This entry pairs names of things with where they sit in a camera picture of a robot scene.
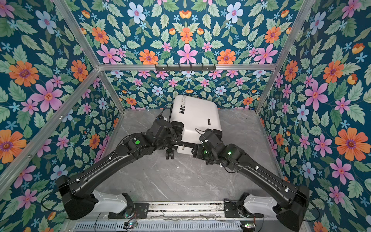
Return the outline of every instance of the black cable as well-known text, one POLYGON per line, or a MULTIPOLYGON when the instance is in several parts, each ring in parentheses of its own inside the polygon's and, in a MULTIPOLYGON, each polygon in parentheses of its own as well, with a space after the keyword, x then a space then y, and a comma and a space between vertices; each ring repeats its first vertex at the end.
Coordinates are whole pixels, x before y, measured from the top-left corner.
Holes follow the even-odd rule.
POLYGON ((96 222, 98 221, 98 218, 99 218, 99 216, 101 215, 101 213, 102 213, 102 212, 100 212, 100 213, 98 214, 98 217, 97 217, 96 220, 95 220, 95 223, 94 223, 94 232, 96 232, 96 230, 95 230, 96 222))

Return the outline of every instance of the floral wallpaper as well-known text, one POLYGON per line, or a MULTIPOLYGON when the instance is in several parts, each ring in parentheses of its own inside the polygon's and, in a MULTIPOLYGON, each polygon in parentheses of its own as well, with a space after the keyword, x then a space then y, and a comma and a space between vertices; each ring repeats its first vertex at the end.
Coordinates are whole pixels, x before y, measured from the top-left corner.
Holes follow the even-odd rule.
POLYGON ((52 2, 0 1, 0 172, 90 70, 52 2))
POLYGON ((117 107, 96 78, 2 197, 0 231, 60 231, 67 214, 56 179, 100 160, 118 119, 117 107), (50 210, 41 205, 43 198, 50 210))
POLYGON ((371 231, 371 2, 317 1, 260 111, 315 232, 371 231))

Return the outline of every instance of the marble surface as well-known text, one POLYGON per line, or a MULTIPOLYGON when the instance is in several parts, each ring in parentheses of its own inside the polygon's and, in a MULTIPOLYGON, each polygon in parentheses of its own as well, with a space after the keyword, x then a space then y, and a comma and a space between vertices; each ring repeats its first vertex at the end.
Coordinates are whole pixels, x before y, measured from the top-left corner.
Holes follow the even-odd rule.
MULTIPOLYGON (((146 131, 159 113, 160 110, 126 111, 109 149, 113 151, 128 134, 146 131)), ((168 114, 169 110, 165 110, 163 115, 168 114)), ((278 174, 259 119, 252 110, 219 110, 219 117, 225 144, 238 145, 260 165, 278 174)), ((243 192, 269 196, 241 174, 227 173, 218 165, 206 165, 203 160, 177 152, 174 160, 166 160, 165 150, 122 168, 97 190, 110 194, 125 192, 133 201, 237 200, 243 192)))

